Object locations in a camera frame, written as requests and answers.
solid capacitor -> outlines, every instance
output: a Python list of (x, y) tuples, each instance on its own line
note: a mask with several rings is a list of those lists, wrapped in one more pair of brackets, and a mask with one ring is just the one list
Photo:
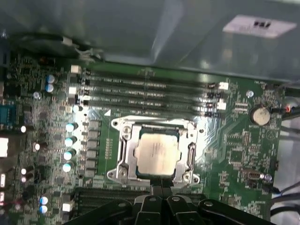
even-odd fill
[(75, 130), (76, 128), (78, 128), (78, 124), (77, 123), (68, 123), (66, 125), (66, 130), (68, 132), (72, 132), (73, 130)]
[(68, 161), (67, 163), (65, 163), (63, 166), (62, 166), (62, 170), (63, 172), (70, 172), (72, 167), (74, 166), (74, 163), (72, 161)]
[(76, 155), (76, 150), (75, 149), (71, 149), (71, 150), (66, 151), (64, 153), (64, 159), (65, 160), (70, 160), (74, 155)]
[(83, 108), (80, 105), (74, 105), (73, 106), (73, 112), (74, 113), (80, 112), (82, 110), (83, 110)]
[(45, 91), (47, 91), (48, 93), (52, 93), (54, 91), (54, 86), (52, 84), (47, 84), (45, 87)]
[(76, 141), (77, 141), (77, 138), (75, 136), (68, 137), (65, 139), (65, 145), (67, 147), (71, 147)]
[(33, 171), (33, 169), (34, 169), (34, 167), (32, 165), (29, 165), (29, 166), (21, 169), (21, 174), (25, 175), (26, 173)]

screw hole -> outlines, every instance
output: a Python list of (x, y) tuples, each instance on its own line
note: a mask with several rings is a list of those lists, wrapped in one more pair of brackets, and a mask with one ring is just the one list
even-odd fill
[(180, 198), (177, 197), (177, 196), (175, 196), (175, 197), (172, 198), (172, 200), (173, 200), (174, 202), (178, 202), (178, 201), (180, 200)]
[(118, 206), (119, 207), (124, 207), (124, 206), (126, 206), (126, 204), (125, 203), (120, 203)]

screw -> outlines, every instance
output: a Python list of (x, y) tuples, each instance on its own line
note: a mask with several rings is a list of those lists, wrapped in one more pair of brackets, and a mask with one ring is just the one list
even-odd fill
[(129, 126), (125, 126), (124, 128), (123, 128), (123, 132), (124, 133), (130, 133), (131, 132), (131, 128), (129, 127)]
[(174, 202), (178, 202), (178, 201), (180, 200), (180, 198), (177, 197), (177, 196), (175, 196), (175, 197), (172, 198), (172, 200), (173, 200)]
[(251, 91), (251, 90), (249, 90), (249, 91), (247, 91), (246, 96), (247, 96), (248, 98), (252, 98), (252, 97), (254, 96), (254, 92)]
[(1, 38), (4, 38), (6, 39), (8, 36), (7, 36), (7, 33), (6, 33), (6, 29), (3, 29), (2, 32), (1, 32)]
[(210, 207), (210, 206), (213, 206), (214, 204), (213, 204), (212, 202), (205, 202), (205, 203), (204, 203), (204, 205), (206, 205), (206, 206), (209, 206), (209, 207)]

cable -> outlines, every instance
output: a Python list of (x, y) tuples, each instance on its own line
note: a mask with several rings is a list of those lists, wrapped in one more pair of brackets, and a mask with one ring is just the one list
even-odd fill
[(279, 94), (279, 90), (283, 89), (283, 88), (289, 88), (294, 86), (295, 84), (300, 83), (300, 80), (296, 80), (293, 82), (289, 82), (289, 83), (284, 83), (281, 84), (280, 86), (278, 86), (275, 91), (274, 91), (274, 95), (276, 97), (276, 100), (283, 106), (285, 107), (287, 104), (285, 103), (285, 101), (281, 98), (280, 94)]
[(292, 193), (287, 195), (282, 195), (276, 198), (272, 198), (270, 203), (271, 205), (275, 203), (281, 203), (285, 201), (294, 201), (294, 200), (300, 200), (300, 193)]
[(288, 132), (288, 133), (294, 133), (297, 135), (300, 134), (300, 129), (296, 129), (296, 128), (281, 126), (280, 130)]
[(287, 191), (292, 190), (292, 189), (294, 189), (296, 187), (299, 187), (299, 186), (300, 186), (300, 181), (298, 181), (297, 183), (295, 183), (295, 184), (293, 184), (289, 187), (284, 188), (283, 190), (280, 191), (280, 193), (283, 194), (284, 192), (287, 192)]
[(272, 217), (278, 213), (289, 212), (289, 211), (297, 212), (300, 215), (300, 205), (278, 207), (278, 208), (272, 209), (270, 212), (270, 215)]

sticker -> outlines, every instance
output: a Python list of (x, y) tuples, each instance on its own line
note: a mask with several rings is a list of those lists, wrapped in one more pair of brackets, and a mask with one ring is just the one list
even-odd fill
[(237, 15), (223, 28), (223, 32), (252, 35), (263, 38), (277, 38), (294, 29), (296, 26), (297, 24), (294, 22)]

